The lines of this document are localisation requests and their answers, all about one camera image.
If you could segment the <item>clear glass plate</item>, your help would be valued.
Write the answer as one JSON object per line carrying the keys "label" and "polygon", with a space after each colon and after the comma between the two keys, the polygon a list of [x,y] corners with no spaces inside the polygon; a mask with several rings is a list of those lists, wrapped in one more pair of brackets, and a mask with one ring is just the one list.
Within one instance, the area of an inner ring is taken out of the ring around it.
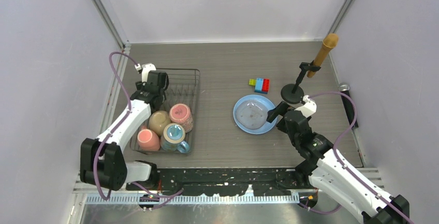
{"label": "clear glass plate", "polygon": [[239,103],[234,113],[238,125],[248,130],[257,130],[267,122],[268,108],[257,99],[247,99]]}

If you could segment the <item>light blue plate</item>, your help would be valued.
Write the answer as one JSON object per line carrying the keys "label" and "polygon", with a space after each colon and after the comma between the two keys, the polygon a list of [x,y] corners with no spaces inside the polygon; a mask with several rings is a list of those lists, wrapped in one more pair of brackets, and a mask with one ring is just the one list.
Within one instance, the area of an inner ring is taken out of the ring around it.
{"label": "light blue plate", "polygon": [[275,108],[271,100],[262,95],[247,95],[239,99],[232,110],[235,124],[244,132],[262,135],[273,129],[279,117],[268,122],[268,111]]}

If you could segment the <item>pink ghost pattern mug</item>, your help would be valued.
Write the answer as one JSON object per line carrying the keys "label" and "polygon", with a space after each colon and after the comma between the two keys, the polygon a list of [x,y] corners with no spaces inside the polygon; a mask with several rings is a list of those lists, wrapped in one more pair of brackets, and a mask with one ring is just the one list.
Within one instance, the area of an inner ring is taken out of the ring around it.
{"label": "pink ghost pattern mug", "polygon": [[186,133],[193,129],[194,119],[188,105],[177,103],[171,107],[168,113],[171,121],[181,125]]}

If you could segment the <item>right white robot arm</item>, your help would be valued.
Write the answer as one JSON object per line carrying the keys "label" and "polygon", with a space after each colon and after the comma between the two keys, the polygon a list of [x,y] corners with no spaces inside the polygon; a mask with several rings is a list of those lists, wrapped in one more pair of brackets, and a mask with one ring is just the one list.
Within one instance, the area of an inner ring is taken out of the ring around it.
{"label": "right white robot arm", "polygon": [[296,183],[325,192],[349,211],[359,223],[413,223],[409,217],[409,202],[402,196],[392,196],[352,166],[335,144],[313,132],[309,126],[316,112],[316,103],[308,95],[304,105],[294,108],[282,101],[268,111],[267,121],[278,116],[278,130],[286,133],[293,147],[304,158],[296,166]]}

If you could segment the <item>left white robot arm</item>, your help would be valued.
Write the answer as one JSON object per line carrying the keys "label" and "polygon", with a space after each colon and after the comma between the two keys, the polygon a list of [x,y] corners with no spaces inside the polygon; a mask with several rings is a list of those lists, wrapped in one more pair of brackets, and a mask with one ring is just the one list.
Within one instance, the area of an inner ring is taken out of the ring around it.
{"label": "left white robot arm", "polygon": [[80,147],[80,181],[99,189],[117,191],[126,183],[139,182],[147,190],[159,182],[156,165],[146,161],[126,162],[123,150],[138,128],[166,100],[169,77],[153,64],[140,66],[141,81],[124,112],[95,139],[86,138]]}

